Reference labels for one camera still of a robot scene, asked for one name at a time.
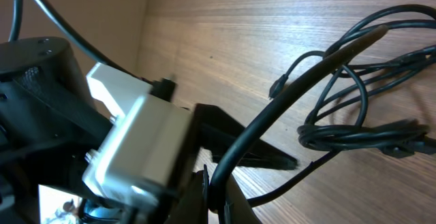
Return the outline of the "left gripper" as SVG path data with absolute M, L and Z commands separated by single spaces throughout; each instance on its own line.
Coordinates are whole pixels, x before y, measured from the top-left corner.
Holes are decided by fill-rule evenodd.
M 141 108 L 110 131 L 82 180 L 106 204 L 161 220 L 190 184 L 197 135 L 194 111 Z

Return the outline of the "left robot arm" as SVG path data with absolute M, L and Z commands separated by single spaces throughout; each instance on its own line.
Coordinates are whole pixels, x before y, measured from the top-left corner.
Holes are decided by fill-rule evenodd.
M 1 222 L 42 221 L 40 187 L 82 198 L 74 223 L 206 223 L 207 170 L 243 126 L 213 105 L 172 103 L 175 83 L 107 64 L 82 75 L 69 42 L 1 45 Z

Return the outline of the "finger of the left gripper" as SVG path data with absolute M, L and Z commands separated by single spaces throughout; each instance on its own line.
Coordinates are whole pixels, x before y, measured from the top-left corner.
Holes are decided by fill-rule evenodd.
M 295 170 L 297 158 L 270 145 L 218 106 L 198 103 L 194 109 L 198 126 L 197 140 L 211 153 L 211 161 L 220 163 L 225 155 L 235 158 L 237 166 L 271 170 Z

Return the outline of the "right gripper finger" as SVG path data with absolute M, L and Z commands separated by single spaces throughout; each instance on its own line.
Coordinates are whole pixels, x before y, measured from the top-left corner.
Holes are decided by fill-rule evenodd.
M 208 224 L 207 193 L 208 171 L 203 169 L 193 174 L 189 187 L 166 223 Z M 227 182 L 225 204 L 218 211 L 218 219 L 223 224 L 262 224 L 233 176 Z

